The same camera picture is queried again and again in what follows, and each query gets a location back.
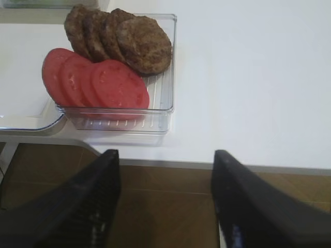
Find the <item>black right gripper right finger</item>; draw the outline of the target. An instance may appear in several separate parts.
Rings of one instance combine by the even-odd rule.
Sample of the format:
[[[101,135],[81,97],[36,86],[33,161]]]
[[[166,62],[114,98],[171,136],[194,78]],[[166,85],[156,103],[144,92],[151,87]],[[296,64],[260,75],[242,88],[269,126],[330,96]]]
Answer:
[[[224,247],[330,247],[330,214],[279,191],[225,150],[211,192]]]

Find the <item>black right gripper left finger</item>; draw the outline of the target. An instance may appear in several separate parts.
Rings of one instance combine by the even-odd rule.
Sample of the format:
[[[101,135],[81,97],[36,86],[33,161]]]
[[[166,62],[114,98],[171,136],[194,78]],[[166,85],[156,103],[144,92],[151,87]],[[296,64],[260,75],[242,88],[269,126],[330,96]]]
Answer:
[[[120,197],[118,150],[65,183],[1,213],[1,247],[106,247]]]

